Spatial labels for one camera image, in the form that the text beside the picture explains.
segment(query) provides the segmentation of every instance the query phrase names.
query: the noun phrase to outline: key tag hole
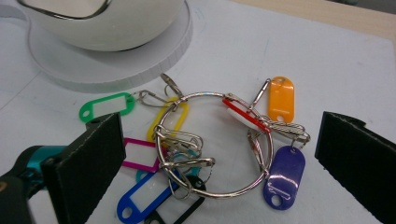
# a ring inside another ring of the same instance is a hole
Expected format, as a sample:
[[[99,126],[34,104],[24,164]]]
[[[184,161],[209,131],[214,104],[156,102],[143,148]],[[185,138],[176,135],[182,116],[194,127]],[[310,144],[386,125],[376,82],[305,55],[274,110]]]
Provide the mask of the key tag hole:
[[[88,117],[91,114],[91,112],[89,110],[86,110],[83,114],[82,117]]]
[[[278,206],[280,206],[280,205],[283,203],[283,200],[282,200],[282,198],[281,198],[279,195],[275,194],[275,195],[272,196],[272,198],[271,198],[271,203],[272,203],[274,206],[278,207]]]
[[[277,121],[282,121],[282,122],[285,121],[284,118],[283,118],[283,116],[281,116],[281,115],[278,115],[278,116],[276,117],[276,120],[277,120]]]
[[[126,208],[122,211],[122,217],[123,217],[123,218],[128,218],[128,217],[130,217],[130,216],[132,215],[132,212],[133,212],[132,208],[126,207]]]

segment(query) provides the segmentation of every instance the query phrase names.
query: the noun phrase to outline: white table surface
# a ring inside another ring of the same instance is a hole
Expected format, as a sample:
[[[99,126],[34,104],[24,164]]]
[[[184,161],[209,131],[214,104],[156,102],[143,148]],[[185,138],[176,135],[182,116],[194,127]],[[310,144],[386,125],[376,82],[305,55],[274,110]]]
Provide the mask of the white table surface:
[[[269,207],[261,184],[238,198],[206,199],[186,222],[378,223],[323,170],[314,153],[323,111],[361,119],[370,130],[396,142],[392,43],[226,0],[189,2],[192,42],[167,74],[184,93],[232,92],[246,101],[253,99],[266,78],[288,77],[296,90],[294,122],[305,126],[312,141],[303,151],[306,166],[291,209]],[[108,95],[69,91],[50,83],[29,58],[25,36],[24,21],[0,18],[0,174],[30,146],[70,144],[85,131],[78,118],[81,106]],[[147,89],[162,95],[163,87],[156,78],[128,92]],[[247,129],[225,112],[219,100],[197,99],[190,107],[182,130],[201,135],[204,156],[217,159],[207,187],[224,191],[245,186],[258,174],[251,164]],[[266,113],[265,99],[258,108]],[[158,109],[137,104],[131,114],[122,117],[124,136],[145,139],[157,113]],[[286,144],[276,141],[278,147]],[[117,203],[134,185],[134,173],[120,169],[88,223],[119,223]],[[46,191],[37,193],[30,205],[37,223],[56,222]],[[177,211],[178,206],[174,201],[161,209]]]

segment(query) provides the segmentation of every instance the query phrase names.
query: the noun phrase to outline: metal loop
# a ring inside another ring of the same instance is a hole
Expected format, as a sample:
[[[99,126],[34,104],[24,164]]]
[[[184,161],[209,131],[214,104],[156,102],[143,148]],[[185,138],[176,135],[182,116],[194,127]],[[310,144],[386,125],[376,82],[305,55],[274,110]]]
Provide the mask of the metal loop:
[[[168,162],[167,158],[163,155],[163,147],[162,147],[162,143],[163,140],[169,137],[169,134],[167,134],[168,132],[162,133],[161,130],[163,130],[163,124],[167,118],[167,116],[173,111],[173,109],[175,107],[177,107],[180,103],[182,102],[186,102],[192,98],[196,98],[196,97],[201,97],[201,96],[214,96],[214,97],[219,97],[219,98],[224,98],[224,97],[231,97],[233,96],[231,95],[225,95],[222,93],[217,93],[217,92],[211,92],[211,91],[202,91],[202,92],[196,92],[196,93],[192,93],[189,95],[185,95],[183,97],[181,97],[178,101],[173,102],[163,113],[162,117],[160,118],[156,128],[155,128],[155,132],[154,132],[154,140],[155,140],[155,144],[156,144],[156,148],[157,148],[157,153],[158,153],[158,158],[160,160],[160,164],[166,164]],[[246,103],[245,101],[241,101],[241,105],[243,105],[246,109],[248,109],[248,107],[250,106],[250,104]],[[257,112],[257,110],[255,110],[254,108],[252,109],[252,112],[255,116],[259,116],[260,114]],[[267,133],[266,135],[267,141],[270,142],[271,144],[270,149],[269,149],[269,155],[271,158],[273,158],[273,145],[272,145],[272,135],[270,133]],[[180,175],[175,173],[175,168],[173,167],[168,167],[168,166],[162,166],[162,169],[167,173],[167,175],[173,180],[175,181],[180,187],[182,187],[183,189],[186,189],[189,191],[189,193],[195,193],[198,194],[199,196],[203,196],[203,197],[209,197],[209,198],[232,198],[232,197],[236,197],[242,194],[245,194],[247,192],[249,192],[250,190],[256,188],[265,178],[267,178],[268,176],[268,169],[266,169],[266,167],[269,165],[266,164],[266,166],[263,165],[263,156],[260,155],[262,154],[262,151],[260,149],[257,149],[255,151],[255,153],[258,153],[258,163],[261,166],[260,170],[261,173],[260,175],[251,183],[249,183],[247,186],[245,186],[242,189],[238,189],[235,191],[231,191],[231,192],[225,192],[225,193],[215,193],[215,192],[209,192],[207,190],[202,190],[202,189],[197,189],[195,187],[191,186],[191,183],[189,183],[188,181],[185,181],[183,179],[183,176],[181,176],[180,179]]]

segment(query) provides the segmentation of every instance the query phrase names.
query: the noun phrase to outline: white object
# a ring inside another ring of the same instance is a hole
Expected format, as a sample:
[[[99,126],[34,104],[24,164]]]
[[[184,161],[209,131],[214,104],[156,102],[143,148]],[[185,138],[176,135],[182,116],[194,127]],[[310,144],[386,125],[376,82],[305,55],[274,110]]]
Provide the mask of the white object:
[[[184,0],[18,0],[24,11],[63,41],[102,51],[133,49],[162,33]]]
[[[26,19],[16,7],[1,8],[9,17]],[[139,48],[118,52],[76,48],[34,21],[28,25],[28,52],[38,67],[51,81],[83,92],[124,91],[151,81],[178,62],[192,37],[187,3],[184,3],[177,19],[155,39]]]

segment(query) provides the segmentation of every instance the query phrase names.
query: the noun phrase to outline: yellow key tag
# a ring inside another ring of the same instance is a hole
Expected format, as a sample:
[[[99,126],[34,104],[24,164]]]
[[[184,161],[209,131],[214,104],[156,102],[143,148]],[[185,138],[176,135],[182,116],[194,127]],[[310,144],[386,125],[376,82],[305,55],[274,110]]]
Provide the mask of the yellow key tag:
[[[294,85],[286,77],[271,80],[268,116],[272,120],[290,123],[294,118]]]
[[[168,99],[168,102],[173,102],[178,100],[178,97],[171,97]],[[164,106],[169,106],[172,103],[166,103]],[[155,120],[151,123],[151,126],[148,128],[148,133],[146,135],[146,140],[148,142],[154,142],[152,136],[154,134],[154,128],[160,122],[161,117],[167,107],[161,108],[160,112],[158,113]],[[166,121],[164,122],[163,126],[171,129],[172,131],[178,131],[181,128],[181,125],[184,122],[184,119],[187,117],[187,113],[189,112],[189,105],[187,103],[181,103],[178,105],[177,111],[172,112],[169,117],[167,117]]]

